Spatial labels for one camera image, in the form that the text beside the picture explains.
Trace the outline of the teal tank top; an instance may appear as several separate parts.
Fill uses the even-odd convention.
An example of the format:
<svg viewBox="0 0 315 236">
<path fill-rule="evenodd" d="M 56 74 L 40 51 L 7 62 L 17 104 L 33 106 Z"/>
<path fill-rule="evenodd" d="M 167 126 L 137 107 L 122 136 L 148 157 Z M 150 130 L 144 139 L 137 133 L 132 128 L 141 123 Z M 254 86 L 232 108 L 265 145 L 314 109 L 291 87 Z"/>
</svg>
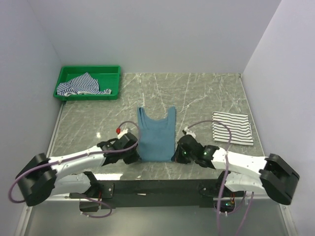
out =
<svg viewBox="0 0 315 236">
<path fill-rule="evenodd" d="M 171 106 L 167 116 L 154 120 L 145 109 L 137 109 L 137 121 L 141 132 L 138 153 L 143 162 L 171 162 L 175 153 L 176 108 Z"/>
</svg>

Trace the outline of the black white striped tank top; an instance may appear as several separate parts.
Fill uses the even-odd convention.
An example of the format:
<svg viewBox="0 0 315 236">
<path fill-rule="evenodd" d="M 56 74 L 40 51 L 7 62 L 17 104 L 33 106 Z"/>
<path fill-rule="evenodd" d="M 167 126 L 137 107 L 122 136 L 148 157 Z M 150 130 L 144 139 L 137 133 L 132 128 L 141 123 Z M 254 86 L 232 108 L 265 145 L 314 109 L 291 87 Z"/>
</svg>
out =
<svg viewBox="0 0 315 236">
<path fill-rule="evenodd" d="M 221 124 L 213 122 L 213 139 L 216 142 L 227 143 L 231 134 L 231 143 L 244 146 L 253 146 L 252 127 L 247 114 L 233 114 L 226 112 L 213 112 L 212 120 L 224 124 L 229 131 Z"/>
</svg>

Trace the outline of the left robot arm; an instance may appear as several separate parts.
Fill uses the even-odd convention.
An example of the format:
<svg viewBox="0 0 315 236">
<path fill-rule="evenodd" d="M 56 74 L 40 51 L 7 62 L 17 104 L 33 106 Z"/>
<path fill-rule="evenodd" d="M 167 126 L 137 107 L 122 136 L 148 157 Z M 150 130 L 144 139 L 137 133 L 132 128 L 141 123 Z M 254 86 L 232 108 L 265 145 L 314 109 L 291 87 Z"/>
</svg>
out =
<svg viewBox="0 0 315 236">
<path fill-rule="evenodd" d="M 134 163 L 139 159 L 137 145 L 138 139 L 125 130 L 114 139 L 77 153 L 51 157 L 40 153 L 16 176 L 23 201 L 32 207 L 58 194 L 78 193 L 88 198 L 104 196 L 105 187 L 88 169 L 115 164 L 119 160 Z"/>
</svg>

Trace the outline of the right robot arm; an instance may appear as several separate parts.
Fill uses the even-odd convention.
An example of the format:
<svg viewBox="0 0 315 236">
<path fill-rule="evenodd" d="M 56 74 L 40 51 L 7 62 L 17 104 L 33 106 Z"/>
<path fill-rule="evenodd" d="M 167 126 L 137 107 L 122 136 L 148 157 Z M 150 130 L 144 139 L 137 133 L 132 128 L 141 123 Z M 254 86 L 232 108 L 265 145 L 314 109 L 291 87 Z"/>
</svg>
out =
<svg viewBox="0 0 315 236">
<path fill-rule="evenodd" d="M 226 179 L 216 184 L 221 196 L 247 191 L 266 194 L 273 201 L 290 205 L 299 182 L 299 174 L 279 155 L 250 156 L 198 143 L 194 136 L 184 135 L 179 141 L 174 159 L 178 163 L 194 162 L 204 168 L 228 170 Z"/>
</svg>

